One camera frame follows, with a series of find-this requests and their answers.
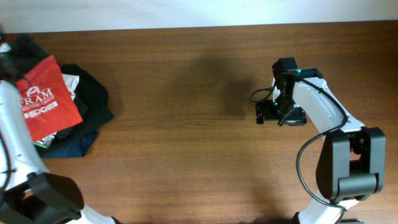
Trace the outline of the orange printed t-shirt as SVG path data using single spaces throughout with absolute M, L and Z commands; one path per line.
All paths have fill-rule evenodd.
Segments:
M 33 142 L 83 121 L 62 74 L 51 55 L 17 82 L 20 107 Z

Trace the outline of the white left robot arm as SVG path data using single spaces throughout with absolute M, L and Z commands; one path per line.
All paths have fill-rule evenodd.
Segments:
M 77 184 L 50 173 L 32 143 L 19 102 L 16 82 L 24 75 L 9 59 L 11 47 L 1 42 L 1 187 L 3 223 L 117 223 L 85 205 Z

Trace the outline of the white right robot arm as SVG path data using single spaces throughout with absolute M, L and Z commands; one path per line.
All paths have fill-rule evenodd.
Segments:
M 384 186 L 386 136 L 368 128 L 335 98 L 316 68 L 275 68 L 268 95 L 256 100 L 256 122 L 276 120 L 279 126 L 298 126 L 310 118 L 318 134 L 299 149 L 298 179 L 312 200 L 292 223 L 343 223 L 349 208 Z M 305 183 L 301 158 L 309 145 L 322 139 L 315 178 L 317 192 Z

